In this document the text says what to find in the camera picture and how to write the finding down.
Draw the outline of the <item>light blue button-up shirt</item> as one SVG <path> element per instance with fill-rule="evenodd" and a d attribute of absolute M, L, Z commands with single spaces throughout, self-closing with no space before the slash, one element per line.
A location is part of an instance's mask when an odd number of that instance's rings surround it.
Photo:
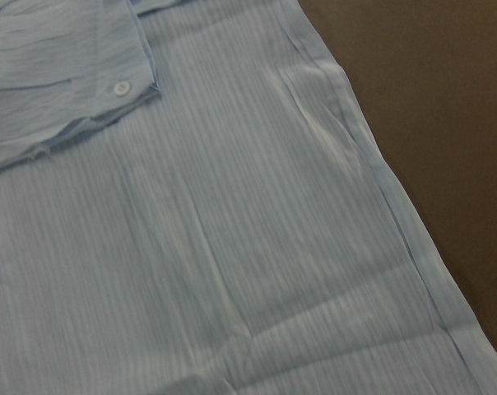
<path fill-rule="evenodd" d="M 0 1 L 0 394 L 497 394 L 296 1 Z"/>

